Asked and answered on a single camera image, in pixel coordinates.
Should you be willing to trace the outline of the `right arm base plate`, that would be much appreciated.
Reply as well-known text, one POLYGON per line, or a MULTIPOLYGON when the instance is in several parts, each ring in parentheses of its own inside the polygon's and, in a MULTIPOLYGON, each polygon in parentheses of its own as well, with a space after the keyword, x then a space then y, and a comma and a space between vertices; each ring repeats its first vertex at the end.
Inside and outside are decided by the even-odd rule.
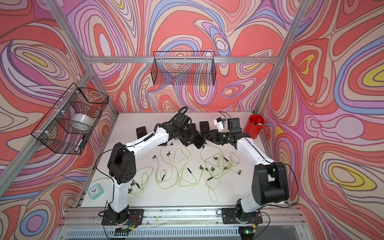
POLYGON ((262 214, 260 211, 252 213, 244 213, 236 208, 222 208, 221 215, 223 224, 252 224, 259 225, 263 223, 262 214))

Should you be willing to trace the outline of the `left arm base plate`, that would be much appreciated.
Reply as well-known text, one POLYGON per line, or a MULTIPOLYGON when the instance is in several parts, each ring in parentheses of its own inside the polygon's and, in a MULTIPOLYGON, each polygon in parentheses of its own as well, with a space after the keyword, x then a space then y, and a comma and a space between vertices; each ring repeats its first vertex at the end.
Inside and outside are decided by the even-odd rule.
POLYGON ((103 214, 102 225, 137 227, 142 224, 143 216, 144 209, 129 209, 127 207, 117 213, 108 205, 103 214))

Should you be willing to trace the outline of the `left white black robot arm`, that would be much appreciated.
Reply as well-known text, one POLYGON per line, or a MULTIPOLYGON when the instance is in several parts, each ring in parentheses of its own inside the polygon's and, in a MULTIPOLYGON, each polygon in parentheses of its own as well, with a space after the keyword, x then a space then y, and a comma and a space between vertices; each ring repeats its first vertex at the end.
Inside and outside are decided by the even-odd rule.
POLYGON ((136 161, 155 147, 171 140, 179 140, 184 146, 194 145, 197 149, 204 147, 206 140, 192 126, 192 120, 186 115, 188 107, 182 107, 167 122, 156 124, 154 130, 136 141, 117 143, 112 148, 107 167, 113 181, 112 202, 107 204, 104 225, 112 222, 124 225, 129 217, 128 183, 137 173, 136 161))

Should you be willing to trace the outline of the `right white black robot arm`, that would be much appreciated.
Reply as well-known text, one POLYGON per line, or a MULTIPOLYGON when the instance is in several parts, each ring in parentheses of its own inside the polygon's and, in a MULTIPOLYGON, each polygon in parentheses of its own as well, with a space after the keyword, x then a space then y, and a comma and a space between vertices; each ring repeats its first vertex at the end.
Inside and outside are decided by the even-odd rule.
POLYGON ((287 169, 265 155, 254 143, 251 136, 243 132, 240 119, 229 119, 228 131, 224 132, 223 119, 216 119, 216 129, 200 124, 202 136, 216 145, 232 145, 243 154, 254 167, 251 193, 239 199, 235 205, 235 219, 248 223, 252 216, 268 204, 277 204, 289 199, 287 169))

